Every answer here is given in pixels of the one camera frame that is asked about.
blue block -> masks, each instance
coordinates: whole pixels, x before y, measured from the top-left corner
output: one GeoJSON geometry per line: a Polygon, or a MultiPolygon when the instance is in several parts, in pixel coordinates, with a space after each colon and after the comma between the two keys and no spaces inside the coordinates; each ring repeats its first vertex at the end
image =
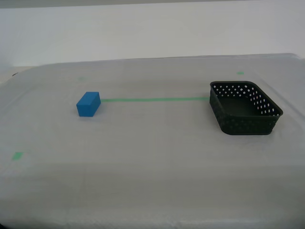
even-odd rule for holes
{"type": "Polygon", "coordinates": [[[93,117],[100,104],[101,99],[98,92],[86,92],[76,104],[79,116],[93,117]]]}

white tablecloth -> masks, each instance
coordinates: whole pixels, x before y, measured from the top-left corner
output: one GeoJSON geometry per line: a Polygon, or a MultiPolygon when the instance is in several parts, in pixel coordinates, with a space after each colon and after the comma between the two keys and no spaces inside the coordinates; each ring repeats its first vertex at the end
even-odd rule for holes
{"type": "Polygon", "coordinates": [[[41,228],[304,228],[305,62],[292,54],[61,63],[0,86],[0,223],[41,228]],[[284,111],[266,136],[224,134],[210,82],[248,80],[284,111]],[[22,157],[13,160],[14,154],[22,157]]]}

perforated basket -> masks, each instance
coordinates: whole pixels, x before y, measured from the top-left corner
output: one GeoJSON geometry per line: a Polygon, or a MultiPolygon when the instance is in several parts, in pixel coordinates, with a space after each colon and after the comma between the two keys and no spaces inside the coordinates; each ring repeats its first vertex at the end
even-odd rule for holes
{"type": "Polygon", "coordinates": [[[254,83],[212,82],[210,105],[229,135],[268,135],[283,111],[254,83]]]}

white wall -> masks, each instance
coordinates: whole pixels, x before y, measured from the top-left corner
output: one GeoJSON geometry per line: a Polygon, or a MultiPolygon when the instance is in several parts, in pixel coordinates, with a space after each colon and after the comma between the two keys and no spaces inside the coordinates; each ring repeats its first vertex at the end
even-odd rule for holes
{"type": "Polygon", "coordinates": [[[305,1],[254,0],[0,9],[0,60],[14,66],[293,52],[305,1]]]}

green tape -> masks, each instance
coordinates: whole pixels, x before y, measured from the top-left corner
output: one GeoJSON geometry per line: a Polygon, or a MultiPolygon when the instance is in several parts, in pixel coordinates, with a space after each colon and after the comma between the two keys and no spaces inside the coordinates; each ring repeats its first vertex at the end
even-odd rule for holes
{"type": "Polygon", "coordinates": [[[17,160],[19,160],[22,157],[22,155],[23,155],[23,152],[15,152],[12,160],[13,161],[17,161],[17,160]]]}
{"type": "Polygon", "coordinates": [[[147,98],[147,99],[101,99],[103,103],[113,102],[167,102],[167,101],[193,101],[209,100],[210,97],[189,97],[189,98],[147,98]]]}

